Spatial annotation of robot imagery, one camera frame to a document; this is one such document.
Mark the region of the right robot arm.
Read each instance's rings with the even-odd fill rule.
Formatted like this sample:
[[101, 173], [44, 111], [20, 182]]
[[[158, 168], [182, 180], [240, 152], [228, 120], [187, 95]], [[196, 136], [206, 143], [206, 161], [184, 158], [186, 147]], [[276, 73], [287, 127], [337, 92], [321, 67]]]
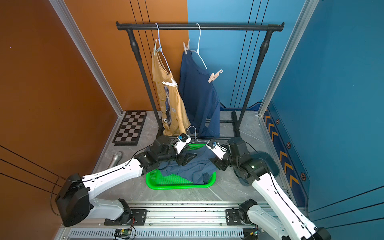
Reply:
[[232, 167], [239, 179], [246, 181], [266, 200], [276, 214], [265, 212], [254, 200], [239, 206], [241, 220], [246, 225], [257, 225], [275, 240], [330, 240], [331, 234], [311, 222], [284, 193], [266, 160], [267, 153], [249, 152], [249, 144], [242, 138], [232, 138], [225, 145], [210, 140], [206, 147], [215, 157], [211, 162], [222, 171]]

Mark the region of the light blue hanger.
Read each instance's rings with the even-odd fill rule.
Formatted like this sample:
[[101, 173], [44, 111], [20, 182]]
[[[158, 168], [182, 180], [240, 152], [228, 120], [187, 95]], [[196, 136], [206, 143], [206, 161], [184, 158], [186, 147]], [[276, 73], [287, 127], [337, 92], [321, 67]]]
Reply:
[[206, 140], [199, 140], [197, 137], [197, 129], [195, 126], [191, 125], [187, 128], [188, 134], [191, 136], [192, 141], [191, 144], [206, 144], [208, 143]]

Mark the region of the navy blue t-shirt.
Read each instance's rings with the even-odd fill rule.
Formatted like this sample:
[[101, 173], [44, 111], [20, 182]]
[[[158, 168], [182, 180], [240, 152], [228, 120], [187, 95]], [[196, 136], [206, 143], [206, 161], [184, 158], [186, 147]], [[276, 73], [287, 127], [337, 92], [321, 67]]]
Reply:
[[201, 68], [189, 50], [183, 52], [179, 93], [187, 116], [200, 137], [220, 136], [220, 99], [208, 70]]

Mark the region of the light blue t-shirt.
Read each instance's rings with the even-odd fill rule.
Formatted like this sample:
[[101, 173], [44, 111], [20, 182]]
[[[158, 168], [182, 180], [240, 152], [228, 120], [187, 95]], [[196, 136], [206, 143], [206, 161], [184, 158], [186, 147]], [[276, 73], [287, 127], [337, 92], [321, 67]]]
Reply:
[[216, 155], [207, 147], [197, 150], [186, 151], [188, 154], [196, 155], [188, 164], [180, 166], [176, 161], [162, 162], [159, 170], [164, 177], [172, 174], [180, 176], [195, 185], [206, 185], [209, 183], [217, 167], [210, 161]]

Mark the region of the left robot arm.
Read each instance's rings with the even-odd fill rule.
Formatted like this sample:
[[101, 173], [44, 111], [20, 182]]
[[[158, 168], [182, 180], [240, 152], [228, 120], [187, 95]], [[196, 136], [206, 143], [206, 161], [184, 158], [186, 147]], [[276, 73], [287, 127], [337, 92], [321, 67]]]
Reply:
[[108, 219], [120, 225], [126, 224], [132, 214], [127, 202], [124, 199], [98, 199], [98, 195], [158, 169], [162, 162], [187, 164], [193, 159], [192, 155], [186, 153], [191, 140], [187, 134], [175, 139], [160, 136], [120, 165], [83, 177], [79, 174], [69, 176], [55, 199], [63, 225], [72, 227], [85, 219]]

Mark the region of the light pink clothespin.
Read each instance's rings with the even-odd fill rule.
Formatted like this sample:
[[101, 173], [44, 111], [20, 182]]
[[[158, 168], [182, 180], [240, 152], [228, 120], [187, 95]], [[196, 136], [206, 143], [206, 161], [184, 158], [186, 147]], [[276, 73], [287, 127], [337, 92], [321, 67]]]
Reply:
[[223, 70], [219, 70], [217, 73], [212, 73], [209, 77], [209, 80], [208, 82], [211, 83], [213, 82], [215, 79], [217, 79], [219, 77], [220, 74], [223, 73]]

